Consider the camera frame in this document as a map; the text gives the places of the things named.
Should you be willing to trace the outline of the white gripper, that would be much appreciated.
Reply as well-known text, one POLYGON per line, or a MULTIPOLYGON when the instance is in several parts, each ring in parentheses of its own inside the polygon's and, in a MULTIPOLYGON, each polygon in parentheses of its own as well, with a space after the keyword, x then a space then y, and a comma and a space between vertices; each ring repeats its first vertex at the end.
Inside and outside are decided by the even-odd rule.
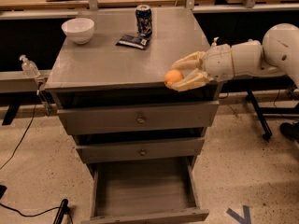
POLYGON ((170 86, 174 91, 201 88, 213 78, 218 82, 230 80, 234 77, 231 47, 224 44, 212 46, 207 52, 196 51, 174 62, 171 69, 194 69, 181 81, 170 86), (202 65, 205 71, 199 70, 202 65))

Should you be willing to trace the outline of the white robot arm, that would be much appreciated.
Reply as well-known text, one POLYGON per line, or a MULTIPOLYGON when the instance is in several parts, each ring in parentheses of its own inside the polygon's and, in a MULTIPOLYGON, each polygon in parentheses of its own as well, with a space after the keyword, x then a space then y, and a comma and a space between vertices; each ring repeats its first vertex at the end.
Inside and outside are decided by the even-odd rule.
POLYGON ((299 87, 299 28, 280 23, 271 27, 262 41, 219 45, 196 51, 171 65, 179 80, 166 81, 167 88, 187 91, 205 86, 212 80, 223 82, 235 77, 288 76, 299 87), (182 71, 191 72, 184 76, 182 71))

